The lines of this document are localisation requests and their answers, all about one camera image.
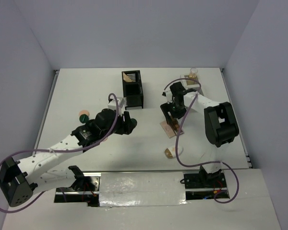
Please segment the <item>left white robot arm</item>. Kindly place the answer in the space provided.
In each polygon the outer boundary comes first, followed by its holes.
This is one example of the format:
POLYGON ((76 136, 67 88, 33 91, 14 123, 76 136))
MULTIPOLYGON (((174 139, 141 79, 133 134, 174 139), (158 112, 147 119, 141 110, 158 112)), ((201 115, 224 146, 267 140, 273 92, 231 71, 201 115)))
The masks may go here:
POLYGON ((93 190, 95 185, 79 167, 72 165, 65 170, 54 167, 94 148, 111 134, 129 135, 136 126, 137 121, 129 112, 117 115, 115 110, 103 109, 52 147, 17 161, 12 157, 4 160, 0 168, 0 188, 9 206, 20 206, 33 195, 53 188, 70 187, 79 191, 88 187, 93 190))

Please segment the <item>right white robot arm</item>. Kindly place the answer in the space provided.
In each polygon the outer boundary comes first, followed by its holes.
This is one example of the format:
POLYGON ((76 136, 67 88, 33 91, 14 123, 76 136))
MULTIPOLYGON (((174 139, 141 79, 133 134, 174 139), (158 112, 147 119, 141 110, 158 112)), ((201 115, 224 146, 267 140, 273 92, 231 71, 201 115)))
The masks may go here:
POLYGON ((231 103, 219 103, 202 94, 198 89, 186 88, 178 81, 169 83, 162 93, 166 103, 160 106, 166 122, 181 134, 183 123, 191 110, 204 117, 204 132, 209 143, 208 159, 199 163, 199 182, 211 187, 221 175, 221 162, 230 143, 239 135, 237 120, 231 103))

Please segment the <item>beige gold cosmetic tube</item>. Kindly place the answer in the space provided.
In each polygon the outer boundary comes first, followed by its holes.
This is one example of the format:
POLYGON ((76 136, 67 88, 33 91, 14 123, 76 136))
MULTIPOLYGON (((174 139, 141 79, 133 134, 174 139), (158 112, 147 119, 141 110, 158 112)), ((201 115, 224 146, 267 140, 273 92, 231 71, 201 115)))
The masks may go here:
POLYGON ((122 76, 123 76, 123 80, 125 82, 136 82, 136 75, 135 74, 123 73, 122 76))

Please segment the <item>dark green powder puff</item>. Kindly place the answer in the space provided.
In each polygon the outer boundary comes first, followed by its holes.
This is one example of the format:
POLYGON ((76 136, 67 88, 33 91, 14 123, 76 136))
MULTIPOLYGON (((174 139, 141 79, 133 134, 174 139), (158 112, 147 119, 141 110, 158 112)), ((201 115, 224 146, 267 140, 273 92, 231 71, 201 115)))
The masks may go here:
POLYGON ((133 125, 134 127, 137 126, 137 121, 136 121, 136 119, 132 118, 132 119, 131 119, 131 122, 132 122, 132 125, 133 125))

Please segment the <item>dark green strapped puff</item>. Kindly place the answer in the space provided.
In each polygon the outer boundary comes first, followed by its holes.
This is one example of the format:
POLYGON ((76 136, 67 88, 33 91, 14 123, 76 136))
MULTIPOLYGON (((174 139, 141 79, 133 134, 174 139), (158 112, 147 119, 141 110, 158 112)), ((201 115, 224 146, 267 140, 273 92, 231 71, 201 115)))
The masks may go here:
POLYGON ((81 114, 79 116, 79 121, 82 123, 82 124, 85 124, 86 122, 89 121, 89 116, 87 114, 81 114))

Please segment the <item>pink palette case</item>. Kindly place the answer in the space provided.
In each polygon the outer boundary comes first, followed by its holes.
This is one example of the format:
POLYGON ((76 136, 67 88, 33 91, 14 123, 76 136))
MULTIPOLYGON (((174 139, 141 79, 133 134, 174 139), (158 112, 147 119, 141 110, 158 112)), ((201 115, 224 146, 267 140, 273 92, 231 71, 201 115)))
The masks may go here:
POLYGON ((168 138, 173 138, 177 136, 178 131, 174 130, 172 126, 169 126, 166 121, 162 121, 160 125, 164 130, 165 134, 168 136, 168 138))

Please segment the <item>gold liquid foundation bottle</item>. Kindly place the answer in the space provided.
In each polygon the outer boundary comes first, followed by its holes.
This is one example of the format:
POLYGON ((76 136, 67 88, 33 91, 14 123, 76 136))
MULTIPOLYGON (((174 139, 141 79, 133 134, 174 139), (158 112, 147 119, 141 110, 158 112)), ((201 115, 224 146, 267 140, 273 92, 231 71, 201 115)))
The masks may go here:
POLYGON ((191 68, 189 73, 189 78, 196 79, 197 78, 198 69, 191 68))

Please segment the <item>brown eyeshadow palette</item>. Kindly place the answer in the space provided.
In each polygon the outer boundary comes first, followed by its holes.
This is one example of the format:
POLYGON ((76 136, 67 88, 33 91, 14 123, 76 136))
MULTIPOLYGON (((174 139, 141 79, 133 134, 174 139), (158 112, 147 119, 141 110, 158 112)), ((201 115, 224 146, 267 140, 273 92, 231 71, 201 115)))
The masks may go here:
POLYGON ((178 120, 176 118, 173 118, 173 117, 171 118, 171 120, 172 120, 172 128, 174 130, 178 130, 180 127, 178 120))

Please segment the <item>white gold egg bottle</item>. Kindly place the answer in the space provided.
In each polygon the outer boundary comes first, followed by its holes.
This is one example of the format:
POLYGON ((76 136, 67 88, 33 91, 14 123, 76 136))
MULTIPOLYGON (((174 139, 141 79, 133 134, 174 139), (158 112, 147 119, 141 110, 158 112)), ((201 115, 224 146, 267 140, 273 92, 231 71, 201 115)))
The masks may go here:
POLYGON ((164 154, 168 159, 174 159, 176 158, 176 152, 178 153, 178 156, 180 156, 183 152, 183 147, 178 145, 177 147, 175 145, 167 147, 164 150, 164 154))

